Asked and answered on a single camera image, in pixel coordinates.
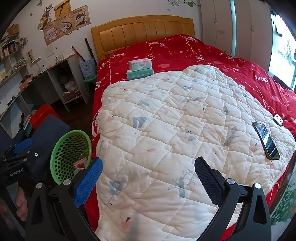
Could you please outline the person's left hand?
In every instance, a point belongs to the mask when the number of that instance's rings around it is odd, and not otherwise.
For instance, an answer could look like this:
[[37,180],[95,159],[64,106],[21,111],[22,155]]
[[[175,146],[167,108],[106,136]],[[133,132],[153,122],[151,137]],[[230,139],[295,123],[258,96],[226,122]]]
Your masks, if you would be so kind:
[[27,214],[28,214],[28,206],[27,206],[27,200],[25,199],[25,194],[21,187],[18,188],[18,194],[16,196],[16,206],[17,206],[17,211],[16,211],[17,216],[21,219],[21,221],[26,221]]

